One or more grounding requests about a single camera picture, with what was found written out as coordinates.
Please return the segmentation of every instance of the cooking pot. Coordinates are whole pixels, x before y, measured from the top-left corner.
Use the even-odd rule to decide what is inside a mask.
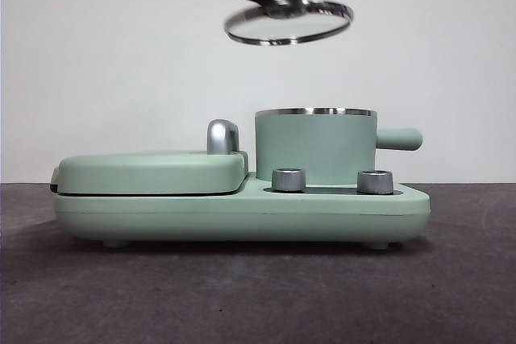
[[[276,168],[303,168],[307,184],[356,184],[373,170],[380,149],[414,151],[416,129],[377,130],[377,112],[349,108],[290,108],[256,113],[256,176],[271,180]]]

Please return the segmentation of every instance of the gray floor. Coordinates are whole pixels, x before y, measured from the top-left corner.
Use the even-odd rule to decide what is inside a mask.
[[[2,343],[516,342],[516,184],[414,185],[425,234],[346,243],[139,242],[57,225],[43,184],[2,186]]]

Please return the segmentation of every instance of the silver knob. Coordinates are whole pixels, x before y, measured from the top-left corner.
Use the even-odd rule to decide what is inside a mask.
[[[394,192],[393,173],[389,171],[360,171],[356,178],[359,193],[386,195]]]
[[[306,188],[305,170],[300,168],[278,168],[273,170],[273,190],[282,193],[298,193]]]
[[[213,120],[208,125],[208,155],[229,155],[239,151],[239,128],[231,121]]]

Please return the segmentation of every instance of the white wall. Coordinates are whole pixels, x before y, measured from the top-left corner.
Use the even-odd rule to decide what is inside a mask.
[[[2,181],[49,181],[69,155],[203,149],[228,118],[254,164],[257,110],[364,107],[415,126],[379,151],[405,182],[516,181],[516,0],[336,0],[335,38],[230,41],[242,0],[2,0]]]

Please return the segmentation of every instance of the appliance base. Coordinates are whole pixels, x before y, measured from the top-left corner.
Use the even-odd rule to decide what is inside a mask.
[[[430,216],[428,195],[401,184],[394,189],[398,195],[275,193],[270,182],[250,173],[227,195],[57,194],[54,206],[68,232],[106,247],[129,241],[311,241],[362,242],[382,250],[418,236]]]

